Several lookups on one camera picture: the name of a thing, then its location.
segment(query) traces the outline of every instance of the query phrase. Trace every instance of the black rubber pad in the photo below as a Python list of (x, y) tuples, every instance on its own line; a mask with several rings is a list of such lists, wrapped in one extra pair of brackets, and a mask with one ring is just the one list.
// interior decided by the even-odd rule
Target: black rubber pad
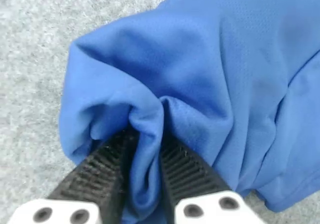
[(69, 173), (48, 198), (94, 202), (104, 224), (121, 223), (138, 140), (139, 133), (132, 128), (115, 134)]
[(230, 190), (220, 175), (196, 152), (166, 133), (161, 147), (163, 206), (167, 222), (174, 223), (181, 199)]

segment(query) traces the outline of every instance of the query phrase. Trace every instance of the screw hole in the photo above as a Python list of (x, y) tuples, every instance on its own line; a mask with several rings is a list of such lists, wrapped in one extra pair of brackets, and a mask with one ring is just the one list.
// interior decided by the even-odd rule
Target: screw hole
[(89, 212), (87, 210), (80, 209), (72, 214), (70, 222), (72, 224), (85, 224), (88, 219)]
[(51, 217), (51, 214), (52, 214), (51, 208), (41, 208), (33, 216), (33, 221), (35, 223), (43, 223)]
[(198, 205), (195, 205), (195, 204), (187, 205), (184, 208), (183, 212), (186, 217), (191, 217), (191, 218), (198, 218), (204, 214), (201, 207), (199, 207)]
[(229, 197), (221, 198), (219, 204), (221, 208), (225, 210), (235, 210), (239, 208), (238, 202), (235, 199)]

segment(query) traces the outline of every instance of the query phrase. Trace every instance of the carpet floor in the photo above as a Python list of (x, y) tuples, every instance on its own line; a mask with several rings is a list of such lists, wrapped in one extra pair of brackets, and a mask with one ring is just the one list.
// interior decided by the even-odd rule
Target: carpet floor
[[(74, 167), (57, 124), (70, 42), (160, 1), (0, 0), (0, 224)], [(277, 214), (253, 194), (246, 201), (269, 224), (320, 223), (320, 192)]]

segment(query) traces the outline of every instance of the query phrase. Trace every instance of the fabric fold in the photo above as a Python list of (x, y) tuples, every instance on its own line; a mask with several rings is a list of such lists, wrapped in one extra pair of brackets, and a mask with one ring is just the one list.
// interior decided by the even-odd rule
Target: fabric fold
[(141, 136), (123, 223), (163, 223), (164, 128), (282, 211), (320, 189), (320, 0), (166, 0), (75, 40), (59, 132), (76, 164)]

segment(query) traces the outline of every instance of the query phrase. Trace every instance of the blue fabric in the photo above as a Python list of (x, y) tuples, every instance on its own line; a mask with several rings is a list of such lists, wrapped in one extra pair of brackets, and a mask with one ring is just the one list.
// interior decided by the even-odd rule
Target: blue fabric
[(75, 40), (60, 140), (76, 164), (141, 136), (123, 223), (164, 223), (164, 127), (242, 195), (282, 211), (320, 189), (320, 0), (166, 0)]

